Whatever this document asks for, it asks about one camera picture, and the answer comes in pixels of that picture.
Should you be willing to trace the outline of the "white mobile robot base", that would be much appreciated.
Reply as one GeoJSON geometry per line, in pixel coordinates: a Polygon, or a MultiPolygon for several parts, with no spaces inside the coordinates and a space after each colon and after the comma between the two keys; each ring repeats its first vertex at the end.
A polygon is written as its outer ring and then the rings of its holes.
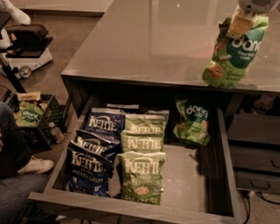
{"type": "MultiPolygon", "coordinates": [[[[45,26],[32,23],[30,17],[9,0],[0,0],[0,13],[10,14],[1,31],[2,58],[18,79],[28,78],[53,59],[48,47],[53,38],[45,26]]],[[[6,75],[1,65],[0,72],[6,75]]]]}

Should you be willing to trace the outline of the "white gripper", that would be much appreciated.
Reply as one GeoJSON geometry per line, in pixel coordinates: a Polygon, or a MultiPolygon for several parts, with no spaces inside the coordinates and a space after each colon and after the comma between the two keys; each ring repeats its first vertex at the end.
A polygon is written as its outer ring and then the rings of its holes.
{"type": "Polygon", "coordinates": [[[239,0],[239,6],[236,7],[231,17],[227,36],[235,40],[238,39],[254,27],[255,13],[269,13],[279,4],[280,0],[239,0]]]}

